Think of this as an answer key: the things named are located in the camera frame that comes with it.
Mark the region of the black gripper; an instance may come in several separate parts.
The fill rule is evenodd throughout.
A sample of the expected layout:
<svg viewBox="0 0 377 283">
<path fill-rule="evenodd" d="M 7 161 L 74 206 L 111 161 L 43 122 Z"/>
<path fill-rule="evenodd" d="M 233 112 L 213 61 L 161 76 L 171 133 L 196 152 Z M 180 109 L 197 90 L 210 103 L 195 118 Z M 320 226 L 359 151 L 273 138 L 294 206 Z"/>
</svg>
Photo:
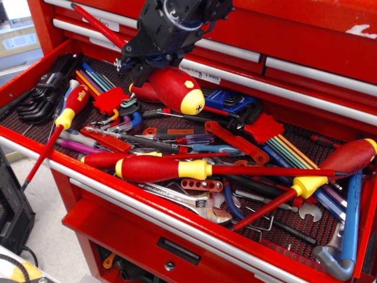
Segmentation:
<svg viewBox="0 0 377 283">
<path fill-rule="evenodd" d="M 217 21 L 234 11 L 232 1 L 146 1 L 137 20 L 137 35 L 122 47 L 117 70 L 129 70 L 142 87 L 155 68 L 177 65 Z"/>
</svg>

